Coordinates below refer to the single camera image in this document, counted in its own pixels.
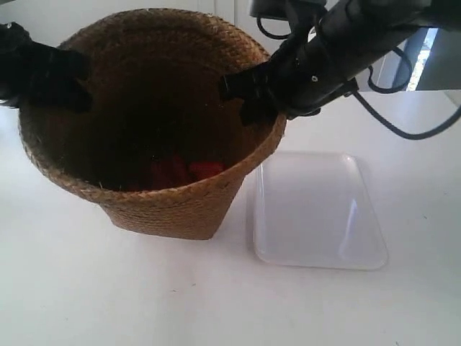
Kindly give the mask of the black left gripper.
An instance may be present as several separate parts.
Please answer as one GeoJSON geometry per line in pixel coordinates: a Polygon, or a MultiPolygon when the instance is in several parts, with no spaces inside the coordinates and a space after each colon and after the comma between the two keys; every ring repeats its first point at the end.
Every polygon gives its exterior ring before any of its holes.
{"type": "Polygon", "coordinates": [[[92,97],[75,79],[39,76],[40,70],[86,80],[90,59],[75,50],[36,43],[16,22],[1,24],[1,105],[22,103],[88,112],[92,97]]]}

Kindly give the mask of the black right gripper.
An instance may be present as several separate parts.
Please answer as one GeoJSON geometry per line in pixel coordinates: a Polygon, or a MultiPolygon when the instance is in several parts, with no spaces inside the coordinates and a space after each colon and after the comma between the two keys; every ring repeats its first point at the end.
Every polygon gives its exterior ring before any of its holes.
{"type": "Polygon", "coordinates": [[[221,76],[220,98],[242,99],[243,126],[311,116],[358,90],[359,36],[359,21],[298,22],[267,63],[221,76]]]}

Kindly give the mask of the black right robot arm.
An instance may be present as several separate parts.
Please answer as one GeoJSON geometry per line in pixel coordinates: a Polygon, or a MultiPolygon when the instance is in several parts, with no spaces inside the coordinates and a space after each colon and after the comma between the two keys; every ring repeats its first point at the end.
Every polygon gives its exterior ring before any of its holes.
{"type": "Polygon", "coordinates": [[[252,1],[249,13],[291,32],[268,61],[220,78],[222,100],[244,101],[244,124],[313,115],[419,28],[460,30],[459,1],[252,1]]]}

